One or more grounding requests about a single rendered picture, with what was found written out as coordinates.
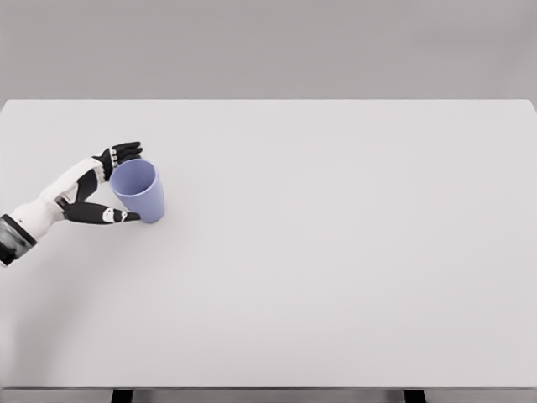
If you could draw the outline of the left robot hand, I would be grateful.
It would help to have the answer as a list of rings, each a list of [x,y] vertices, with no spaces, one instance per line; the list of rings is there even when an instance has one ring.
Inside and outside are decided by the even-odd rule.
[[[41,196],[57,206],[60,215],[70,222],[110,225],[139,221],[141,217],[135,212],[117,210],[89,202],[87,199],[100,185],[110,180],[119,165],[130,160],[139,160],[142,151],[139,141],[108,147],[101,154],[73,165],[48,185]]]

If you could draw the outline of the lavender plastic cup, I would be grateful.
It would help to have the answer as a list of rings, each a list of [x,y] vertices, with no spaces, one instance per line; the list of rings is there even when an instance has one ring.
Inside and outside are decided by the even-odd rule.
[[[135,159],[121,163],[109,180],[119,201],[141,221],[155,223],[165,212],[164,189],[156,167],[147,160]]]

